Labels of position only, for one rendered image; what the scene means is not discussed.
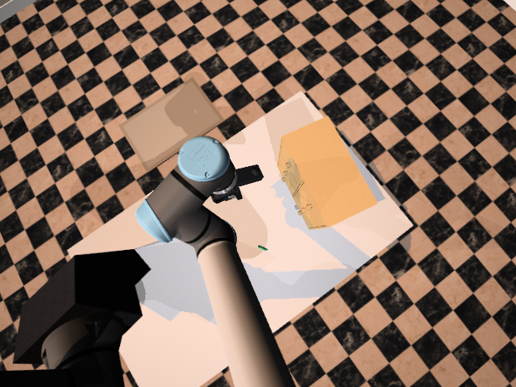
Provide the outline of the light wooden chest of drawers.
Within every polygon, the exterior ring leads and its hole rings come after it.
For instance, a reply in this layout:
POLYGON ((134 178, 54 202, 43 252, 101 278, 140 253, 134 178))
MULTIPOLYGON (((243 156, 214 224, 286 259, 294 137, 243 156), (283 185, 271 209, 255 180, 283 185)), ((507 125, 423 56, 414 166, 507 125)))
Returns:
POLYGON ((370 188, 328 116, 281 137, 327 228, 375 206, 370 188))

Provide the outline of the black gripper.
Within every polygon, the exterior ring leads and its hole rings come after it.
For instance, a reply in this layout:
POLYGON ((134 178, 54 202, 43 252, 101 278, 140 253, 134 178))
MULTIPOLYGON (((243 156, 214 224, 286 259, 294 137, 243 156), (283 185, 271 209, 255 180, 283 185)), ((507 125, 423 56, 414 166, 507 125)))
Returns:
POLYGON ((237 198, 237 200, 240 200, 243 198, 239 187, 231 189, 229 192, 227 192, 225 194, 213 193, 210 196, 212 198, 212 201, 215 202, 216 204, 223 202, 223 201, 229 201, 233 198, 237 198))

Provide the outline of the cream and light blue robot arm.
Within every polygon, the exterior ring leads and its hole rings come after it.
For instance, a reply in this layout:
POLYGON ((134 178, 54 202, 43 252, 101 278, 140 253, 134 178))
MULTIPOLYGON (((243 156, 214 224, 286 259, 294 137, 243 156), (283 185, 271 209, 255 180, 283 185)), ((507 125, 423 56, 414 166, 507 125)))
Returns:
MULTIPOLYGON (((181 147, 178 165, 135 212, 139 224, 162 243, 175 237, 194 247, 234 386, 296 387, 237 252, 235 229, 203 205, 211 194, 261 181, 259 165, 235 169, 228 150, 204 135, 181 147)), ((0 371, 0 387, 125 387, 122 337, 113 314, 75 318, 44 340, 46 369, 0 371)))

